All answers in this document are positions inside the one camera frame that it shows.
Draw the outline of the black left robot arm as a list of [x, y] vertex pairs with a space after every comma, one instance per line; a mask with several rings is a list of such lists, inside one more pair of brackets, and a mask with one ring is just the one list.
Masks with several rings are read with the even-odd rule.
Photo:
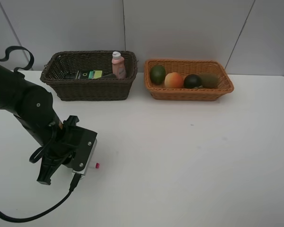
[[55, 171], [69, 164], [71, 153], [82, 137], [82, 129], [73, 119], [60, 121], [53, 109], [53, 96], [45, 88], [1, 65], [0, 110], [12, 113], [40, 145], [29, 161], [42, 161], [37, 181], [50, 185]]

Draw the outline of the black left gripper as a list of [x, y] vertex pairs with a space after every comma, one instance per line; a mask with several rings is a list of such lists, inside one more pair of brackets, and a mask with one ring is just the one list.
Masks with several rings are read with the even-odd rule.
[[50, 140], [36, 150], [36, 161], [41, 160], [40, 171], [37, 181], [41, 184], [50, 185], [51, 177], [55, 171], [71, 156], [75, 145], [71, 142], [71, 130], [79, 122], [75, 115], [69, 116], [63, 122], [62, 134], [58, 133], [58, 126], [51, 126], [52, 135]]

